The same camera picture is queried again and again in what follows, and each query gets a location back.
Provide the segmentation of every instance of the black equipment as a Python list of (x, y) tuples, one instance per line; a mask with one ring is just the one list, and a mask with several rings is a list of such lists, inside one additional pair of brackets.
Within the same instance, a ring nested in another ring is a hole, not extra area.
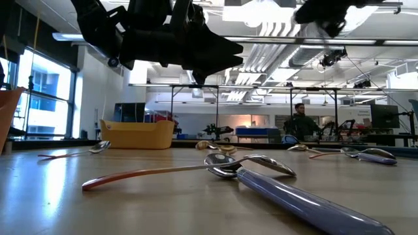
[(373, 128), (400, 128), (399, 111), (396, 105), (371, 104)]
[(145, 103), (117, 103), (113, 115), (114, 121), (143, 122)]
[(328, 36), (336, 37), (346, 26), (346, 14), (350, 6), (357, 8), (382, 3), (385, 0), (307, 0), (295, 12), (299, 24), (315, 22)]
[(211, 134), (215, 134), (216, 135), (216, 140), (220, 140), (221, 139), (221, 134), (227, 134), (227, 133), (233, 133), (234, 129), (226, 126), (226, 127), (216, 127), (215, 124), (210, 124), (208, 126), (206, 126), (205, 130), (202, 130), (204, 132), (206, 132), (208, 135)]
[[(192, 0), (177, 0), (174, 8), (171, 0), (130, 0), (128, 10), (110, 11), (99, 0), (71, 2), (84, 39), (110, 58), (111, 67), (120, 62), (132, 69), (135, 60), (181, 65), (204, 84), (208, 75), (242, 64), (235, 55), (244, 48), (211, 32)], [(164, 24), (167, 16), (170, 23)]]
[(319, 62), (322, 67), (331, 67), (335, 63), (339, 62), (341, 58), (347, 56), (347, 50), (331, 50), (329, 53), (324, 55), (324, 58)]

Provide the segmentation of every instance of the spoon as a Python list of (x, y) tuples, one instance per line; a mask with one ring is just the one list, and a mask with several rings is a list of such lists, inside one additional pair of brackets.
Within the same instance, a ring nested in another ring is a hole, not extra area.
[(347, 154), (355, 154), (357, 156), (357, 154), (359, 154), (359, 153), (368, 153), (368, 154), (379, 155), (381, 157), (385, 157), (385, 158), (389, 158), (389, 159), (396, 159), (396, 157), (392, 153), (389, 153), (388, 151), (385, 151), (383, 149), (368, 148), (368, 149), (365, 149), (363, 151), (358, 151), (356, 149), (349, 148), (349, 147), (343, 147), (341, 149), (340, 153), (320, 153), (320, 154), (317, 154), (317, 155), (310, 156), (309, 158), (314, 159), (314, 158), (320, 157), (320, 156), (336, 155), (336, 154), (346, 154), (346, 155)]
[(322, 153), (320, 151), (310, 149), (308, 146), (306, 146), (304, 144), (296, 144), (295, 146), (290, 147), (287, 150), (288, 151), (308, 151), (308, 152), (311, 152), (311, 153)]
[(220, 154), (220, 153), (212, 153), (209, 154), (211, 159), (221, 159), (221, 164), (213, 164), (212, 166), (208, 166), (207, 164), (200, 165), (200, 166), (182, 166), (182, 167), (173, 167), (173, 168), (159, 168), (159, 169), (151, 169), (151, 170), (132, 170), (128, 172), (110, 174), (107, 176), (102, 176), (93, 180), (89, 180), (82, 185), (82, 190), (87, 191), (93, 187), (103, 185), (106, 183), (110, 183), (117, 180), (124, 180), (127, 178), (137, 177), (137, 176), (145, 176), (150, 174), (162, 174), (162, 173), (169, 173), (169, 172), (181, 172), (181, 171), (188, 171), (188, 170), (200, 170), (200, 169), (207, 169), (207, 168), (222, 168), (224, 170), (235, 170), (241, 167), (241, 162), (250, 160), (255, 163), (259, 163), (260, 165), (269, 167), (270, 169), (277, 170), (278, 172), (282, 172), (284, 174), (289, 174), (291, 176), (296, 176), (296, 173), (291, 170), (288, 166), (284, 165), (283, 163), (271, 159), (270, 157), (263, 156), (263, 155), (248, 155), (245, 156), (243, 159), (235, 161), (232, 157)]
[[(215, 163), (230, 160), (208, 155), (204, 163), (215, 166)], [(245, 186), (260, 193), (327, 234), (394, 234), (393, 231), (382, 223), (359, 212), (245, 168), (237, 170), (208, 168), (208, 170), (221, 178), (238, 178)]]
[(253, 150), (251, 148), (235, 147), (232, 145), (220, 146), (220, 145), (217, 145), (215, 143), (211, 143), (205, 140), (200, 141), (199, 143), (196, 144), (196, 149), (198, 150), (206, 149), (207, 147), (211, 149), (218, 149), (221, 153), (224, 153), (224, 154), (234, 154), (238, 151), (238, 149)]
[(110, 141), (101, 141), (101, 142), (97, 143), (96, 145), (94, 145), (93, 147), (91, 147), (91, 149), (89, 149), (88, 151), (83, 151), (83, 152), (78, 152), (78, 153), (70, 153), (70, 154), (64, 154), (64, 155), (44, 155), (44, 154), (40, 154), (40, 155), (38, 155), (38, 157), (49, 157), (51, 159), (58, 159), (58, 158), (63, 158), (63, 157), (71, 157), (71, 156), (79, 155), (79, 154), (83, 154), (83, 153), (98, 154), (98, 153), (108, 149), (109, 147), (110, 147)]
[(365, 161), (371, 161), (371, 162), (375, 162), (375, 163), (381, 163), (381, 164), (385, 164), (385, 165), (395, 165), (396, 163), (398, 163), (395, 159), (390, 159), (387, 157), (382, 157), (380, 155), (373, 155), (373, 154), (369, 154), (369, 153), (353, 153), (353, 148), (349, 148), (349, 147), (344, 147), (341, 149), (342, 153), (345, 153), (345, 155), (347, 155), (348, 157), (351, 158), (359, 158), (359, 160), (365, 160)]

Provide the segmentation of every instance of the yellow bin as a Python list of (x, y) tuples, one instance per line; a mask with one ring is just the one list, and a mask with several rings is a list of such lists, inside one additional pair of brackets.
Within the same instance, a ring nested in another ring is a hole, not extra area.
[(111, 148), (167, 149), (171, 146), (174, 122), (122, 123), (100, 120), (102, 140)]

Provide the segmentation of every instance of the metal frame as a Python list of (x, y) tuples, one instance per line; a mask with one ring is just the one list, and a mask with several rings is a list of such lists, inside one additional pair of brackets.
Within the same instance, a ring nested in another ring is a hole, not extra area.
[[(292, 97), (293, 94), (293, 90), (299, 90), (299, 92)], [(304, 89), (302, 89), (301, 87), (291, 87), (290, 88), (290, 126), (291, 126), (291, 131), (292, 129), (292, 120), (293, 120), (293, 99)], [(338, 134), (338, 105), (337, 105), (337, 90), (336, 88), (318, 88), (318, 90), (323, 90), (325, 91), (333, 100), (334, 100), (334, 109), (335, 109), (335, 134)], [(332, 96), (329, 91), (332, 90), (334, 92), (334, 96)]]
[(223, 86), (223, 85), (192, 85), (192, 84), (129, 84), (128, 86), (137, 87), (188, 87), (201, 88), (211, 87), (215, 89), (229, 88), (229, 89), (272, 89), (272, 90), (287, 90), (303, 89), (306, 91), (384, 91), (384, 92), (418, 92), (418, 89), (387, 89), (387, 88), (340, 88), (340, 87), (279, 87), (279, 86)]
[[(211, 88), (215, 88), (217, 89), (217, 95), (216, 95), (216, 127), (218, 126), (218, 116), (219, 116), (219, 89), (221, 87), (224, 86), (217, 86), (217, 85), (193, 85), (193, 84), (171, 84), (169, 85), (171, 86), (171, 115), (173, 115), (173, 104), (174, 104), (174, 97), (185, 87), (188, 88), (199, 88), (202, 89), (204, 87), (211, 87)], [(174, 93), (174, 88), (175, 87), (181, 87), (181, 89), (179, 91), (177, 91), (176, 93)], [(334, 109), (335, 109), (335, 133), (338, 133), (338, 104), (337, 104), (337, 94), (338, 91), (341, 90), (347, 90), (348, 88), (337, 88), (337, 87), (277, 87), (279, 89), (285, 88), (286, 90), (289, 90), (289, 94), (290, 94), (290, 115), (291, 115), (291, 119), (290, 119), (290, 126), (292, 127), (292, 117), (293, 117), (293, 99), (301, 93), (302, 90), (306, 90), (306, 91), (325, 91), (333, 100), (334, 100)], [(293, 96), (293, 91), (294, 90), (299, 90), (299, 92)], [(364, 89), (348, 89), (350, 91), (364, 91)], [(373, 89), (373, 91), (381, 91), (382, 89)]]
[[(203, 88), (214, 88), (217, 89), (217, 93), (215, 95), (215, 93), (210, 90), (212, 92), (212, 94), (214, 94), (214, 96), (216, 97), (216, 103), (212, 102), (212, 104), (216, 104), (216, 128), (218, 126), (219, 123), (219, 86), (218, 85), (197, 85), (197, 84), (172, 84), (171, 86), (171, 116), (172, 118), (174, 118), (174, 114), (173, 114), (173, 104), (174, 104), (174, 97), (181, 92), (181, 90), (183, 90), (183, 88), (188, 87), (188, 88), (197, 88), (197, 89), (203, 89)], [(180, 87), (180, 90), (178, 90), (176, 93), (174, 93), (174, 88), (175, 87)]]

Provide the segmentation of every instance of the computer monitor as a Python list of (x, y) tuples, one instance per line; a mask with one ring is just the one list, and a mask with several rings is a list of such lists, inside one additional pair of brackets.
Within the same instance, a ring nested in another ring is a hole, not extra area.
[(371, 104), (373, 128), (400, 128), (396, 105)]

